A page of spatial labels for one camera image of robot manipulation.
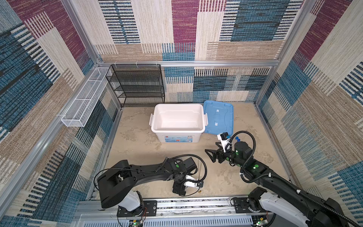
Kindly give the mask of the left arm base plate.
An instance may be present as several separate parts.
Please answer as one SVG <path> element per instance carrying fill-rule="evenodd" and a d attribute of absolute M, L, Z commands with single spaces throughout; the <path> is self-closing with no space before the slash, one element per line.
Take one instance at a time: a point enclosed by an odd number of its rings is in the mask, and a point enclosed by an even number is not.
<path fill-rule="evenodd" d="M 141 206 L 134 211 L 127 211 L 123 207 L 119 207 L 117 211 L 118 218 L 141 217 L 146 213 L 146 217 L 154 217 L 157 214 L 157 201 L 150 200 L 141 203 Z"/>

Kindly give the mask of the white plastic storage bin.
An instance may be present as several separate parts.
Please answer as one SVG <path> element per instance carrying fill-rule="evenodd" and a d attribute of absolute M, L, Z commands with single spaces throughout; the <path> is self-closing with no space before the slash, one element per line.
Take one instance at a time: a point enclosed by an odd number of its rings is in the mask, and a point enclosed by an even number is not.
<path fill-rule="evenodd" d="M 161 143 L 198 143 L 208 123 L 201 104 L 158 104 L 149 119 Z"/>

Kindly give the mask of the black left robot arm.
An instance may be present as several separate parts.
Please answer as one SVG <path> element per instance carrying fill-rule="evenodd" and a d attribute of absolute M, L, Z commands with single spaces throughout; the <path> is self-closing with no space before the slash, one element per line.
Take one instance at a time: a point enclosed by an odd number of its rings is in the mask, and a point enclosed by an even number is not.
<path fill-rule="evenodd" d="M 160 164 L 130 165 L 121 160 L 111 168 L 99 171 L 95 175 L 94 184 L 100 195 L 101 207 L 121 206 L 128 211 L 142 207 L 141 195 L 133 192 L 135 186 L 154 181 L 174 181 L 173 193 L 186 195 L 186 183 L 191 187 L 200 188 L 207 177 L 205 161 L 194 154 L 178 155 L 165 158 Z"/>

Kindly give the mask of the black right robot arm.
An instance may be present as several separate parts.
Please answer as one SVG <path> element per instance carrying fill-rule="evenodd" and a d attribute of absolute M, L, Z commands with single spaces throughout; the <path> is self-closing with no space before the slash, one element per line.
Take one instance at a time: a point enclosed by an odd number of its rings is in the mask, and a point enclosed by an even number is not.
<path fill-rule="evenodd" d="M 301 189 L 275 173 L 269 166 L 256 160 L 256 140 L 248 131 L 230 136 L 223 132 L 217 136 L 218 149 L 206 149 L 212 162 L 228 161 L 240 168 L 245 183 L 256 183 L 247 202 L 253 212 L 270 211 L 299 227 L 357 227 L 347 217 L 338 202 L 327 200 Z"/>

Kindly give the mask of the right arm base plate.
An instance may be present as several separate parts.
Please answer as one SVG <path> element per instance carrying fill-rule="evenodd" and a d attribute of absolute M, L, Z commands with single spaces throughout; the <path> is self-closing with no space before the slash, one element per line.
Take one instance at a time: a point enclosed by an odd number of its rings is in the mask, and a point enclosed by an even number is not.
<path fill-rule="evenodd" d="M 253 210 L 250 207 L 250 204 L 247 202 L 248 198 L 245 197 L 233 197 L 230 199 L 230 204 L 234 207 L 234 210 L 237 214 L 242 213 L 266 213 L 266 211 L 262 208 L 258 208 L 257 210 Z"/>

